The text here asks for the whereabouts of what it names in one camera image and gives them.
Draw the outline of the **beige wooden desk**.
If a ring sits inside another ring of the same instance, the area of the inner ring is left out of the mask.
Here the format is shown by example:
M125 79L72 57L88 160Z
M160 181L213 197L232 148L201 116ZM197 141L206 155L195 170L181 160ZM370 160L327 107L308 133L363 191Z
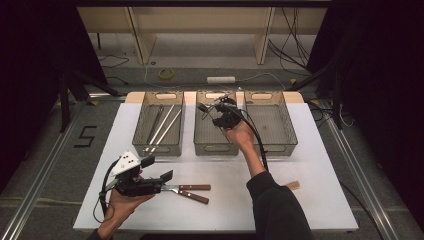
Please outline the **beige wooden desk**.
M287 34L288 19L301 35L316 34L324 8L301 7L80 7L89 33L130 33L138 60L148 62L159 33L250 34L256 62L265 63L269 36Z

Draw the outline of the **translucent grey plastic bin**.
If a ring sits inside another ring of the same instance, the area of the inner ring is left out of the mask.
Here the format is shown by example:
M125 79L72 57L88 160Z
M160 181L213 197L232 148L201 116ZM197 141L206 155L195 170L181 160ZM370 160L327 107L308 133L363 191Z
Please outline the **translucent grey plastic bin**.
M244 93L245 110L261 137L267 156L291 156L298 144L282 92Z
M158 111L159 105L165 107L162 116L165 116L168 109L174 106L166 123L162 127L160 133L156 137L154 143L147 152L144 148L148 146L147 138L151 130L154 118ZM182 144L182 123L184 118L184 93L181 91L176 92L146 92L141 105L139 118L137 121L136 129L134 132L132 144L140 156L147 156L152 147L156 144L162 136L165 129L169 126L170 122L176 116L177 112L182 109L181 115L177 118L172 128L169 130L165 138L160 143L153 155L156 156L180 156Z
M229 90L200 90L196 93L195 130L193 142L195 145L195 154L198 156L235 156L238 154L238 147L222 134L220 127L213 125L213 120L221 117L222 113L214 109L211 112L213 120L209 117L202 120L202 112L197 109L198 103L215 105L219 102L219 97L223 96L228 96L236 101L236 94Z

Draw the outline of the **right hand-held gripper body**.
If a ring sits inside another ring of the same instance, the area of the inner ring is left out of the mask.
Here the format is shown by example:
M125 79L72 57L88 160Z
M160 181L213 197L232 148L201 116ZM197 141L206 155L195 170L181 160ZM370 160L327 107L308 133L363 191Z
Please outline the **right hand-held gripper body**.
M222 116L227 116L230 119L230 127L228 129L232 129L241 122L242 114L234 99L228 96L219 97L219 102L214 106L218 112L222 113Z

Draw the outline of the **aluminium floor rail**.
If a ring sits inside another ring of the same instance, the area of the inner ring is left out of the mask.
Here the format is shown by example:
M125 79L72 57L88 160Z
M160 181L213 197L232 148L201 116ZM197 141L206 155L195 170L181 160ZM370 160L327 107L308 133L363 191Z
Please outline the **aluminium floor rail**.
M373 221L374 226L379 232L381 240L400 240L389 218L389 215L386 213L365 172L360 166L360 163L358 162L357 157L354 154L345 134L335 122L336 118L339 116L340 111L338 109L332 110L326 123L328 124L362 195L363 204L366 206L367 215Z
M32 210L36 206L36 202L65 148L65 144L75 127L75 122L85 106L85 102L77 102L74 105L68 125L55 139L54 145L50 149L40 170L37 172L36 177L31 182L28 191L22 199L18 198L16 200L16 211L6 225L4 232L0 234L1 240L17 240L19 238L19 235L27 223Z

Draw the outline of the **person's left hand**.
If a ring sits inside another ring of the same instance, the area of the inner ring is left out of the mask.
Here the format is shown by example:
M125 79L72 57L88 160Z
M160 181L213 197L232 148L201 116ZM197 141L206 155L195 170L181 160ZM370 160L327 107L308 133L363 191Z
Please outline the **person's left hand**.
M117 190L110 195L105 221L123 223L142 203L153 198L153 195L128 197L122 196Z

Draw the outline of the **dark curtain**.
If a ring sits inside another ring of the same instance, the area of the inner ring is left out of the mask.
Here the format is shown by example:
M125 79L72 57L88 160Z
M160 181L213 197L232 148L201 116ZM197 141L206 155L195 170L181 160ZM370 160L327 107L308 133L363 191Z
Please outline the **dark curtain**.
M424 0L330 0L309 70L342 39L341 99L424 231Z
M107 82L76 0L0 0L0 193L69 71Z

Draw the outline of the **person's right hand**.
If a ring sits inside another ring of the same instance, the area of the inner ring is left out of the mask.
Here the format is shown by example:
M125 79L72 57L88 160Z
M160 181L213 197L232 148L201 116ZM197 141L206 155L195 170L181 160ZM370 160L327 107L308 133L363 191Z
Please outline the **person's right hand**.
M243 152L254 149L253 131L244 121L232 129L224 129L223 134Z

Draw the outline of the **brown wooden handled cutlery piece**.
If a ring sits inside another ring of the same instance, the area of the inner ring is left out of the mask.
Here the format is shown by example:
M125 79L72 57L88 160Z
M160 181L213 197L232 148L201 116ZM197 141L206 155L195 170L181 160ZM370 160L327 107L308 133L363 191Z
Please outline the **brown wooden handled cutlery piece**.
M173 191L178 193L179 191L191 191L191 190L200 190L200 191L209 191L211 190L211 185L209 184L197 184L197 185L163 185L161 191Z
M203 204L208 204L209 203L209 199L208 198L203 197L203 196L200 196L200 195L196 195L196 194L193 194L193 193L184 191L184 190L178 190L178 194L179 195L182 195L184 197L190 198L192 200L201 202Z

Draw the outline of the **black metal stand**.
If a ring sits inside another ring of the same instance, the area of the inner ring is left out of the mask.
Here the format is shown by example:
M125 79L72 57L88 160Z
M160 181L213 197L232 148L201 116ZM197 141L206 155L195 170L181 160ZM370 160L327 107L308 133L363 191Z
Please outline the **black metal stand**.
M325 67L307 77L300 83L295 84L289 88L289 91L298 91L303 87L306 87L313 82L319 80L321 84L327 83L331 84L333 87L333 121L336 126L342 128L342 117L341 117L341 77L338 64L334 61L330 61Z
M120 93L112 89L106 83L103 83L91 76L77 70L69 70L62 73L59 77L60 104L61 104L61 130L63 133L71 121L71 113L69 108L69 96L71 93L77 101L87 101L89 93L85 85L90 84L103 92L118 97Z

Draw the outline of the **white power strip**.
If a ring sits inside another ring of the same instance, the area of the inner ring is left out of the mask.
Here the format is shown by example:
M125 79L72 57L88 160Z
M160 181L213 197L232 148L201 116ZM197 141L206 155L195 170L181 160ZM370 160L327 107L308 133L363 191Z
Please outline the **white power strip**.
M207 77L208 84L232 84L235 83L236 78L234 76L221 76L221 77Z

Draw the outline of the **silver metal chopstick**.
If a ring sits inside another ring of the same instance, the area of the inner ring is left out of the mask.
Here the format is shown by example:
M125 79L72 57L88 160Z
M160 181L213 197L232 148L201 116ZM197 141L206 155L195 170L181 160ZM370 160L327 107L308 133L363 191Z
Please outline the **silver metal chopstick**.
M153 141L153 139L154 139L154 136L156 134L156 130L157 130L157 127L158 127L158 124L159 124L159 120L161 118L161 115L162 115L163 110L164 110L164 106L163 105L160 105L158 107L158 111L157 111L156 116L155 116L155 119L153 121L151 131L150 131L150 133L148 135L148 138L147 138L147 141L148 141L149 144L151 144L152 141Z
M163 132L162 136L159 138L159 140L156 142L156 144L152 147L152 149L150 150L150 153L151 154L153 154L156 151L156 149L160 146L160 143L165 138L165 136L167 135L167 133L169 132L169 130L172 128L172 126L174 125L174 123L177 120L177 118L181 115L181 112L182 112L182 109L180 109L177 112L176 116L170 122L169 126L165 129L165 131Z
M162 104L161 104L161 105L159 105L159 107L158 107L158 111L157 111L157 113L156 113L156 116L155 116L155 118L154 118L154 121L153 121L153 124L152 124L152 127L151 127L151 130L150 130L150 132L149 132L148 138L146 139L146 140L147 140L147 143L150 143L150 141L151 141L151 140L152 140L152 138L153 138L153 135L154 135L154 132L155 132L156 126L157 126L158 121L159 121L159 119L160 119L160 116L161 116L161 114L162 114L162 112L163 112L163 109L164 109L164 106L163 106Z
M160 131L161 131L162 127L164 126L164 124L166 123L166 121L167 121L167 119L168 119L168 117L169 117L170 113L172 112L173 108L174 108L174 106L171 106L171 107L168 109L168 112L166 113L166 115L165 115L165 116L162 116L162 115L161 115L161 118L160 118L160 120L159 120L159 124L158 124L157 130L156 130L156 134L155 134L155 136L154 136L154 139L153 139L153 141L152 141L152 143L151 143L151 144L149 144L149 143L148 143L148 146L144 148L144 151L145 151L145 152L147 152L147 151L149 150L149 148L152 146L152 144L154 143L154 141L155 141L156 137L157 137L157 136L158 136L158 134L160 133Z

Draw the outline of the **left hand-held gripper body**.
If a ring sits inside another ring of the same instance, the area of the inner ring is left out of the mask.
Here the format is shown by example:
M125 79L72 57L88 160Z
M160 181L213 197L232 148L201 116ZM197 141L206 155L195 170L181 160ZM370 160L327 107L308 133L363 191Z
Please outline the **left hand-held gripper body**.
M139 159L131 151L126 151L113 165L109 176L114 180L109 183L110 189L116 189L122 196L136 197L161 192L162 179L140 179Z

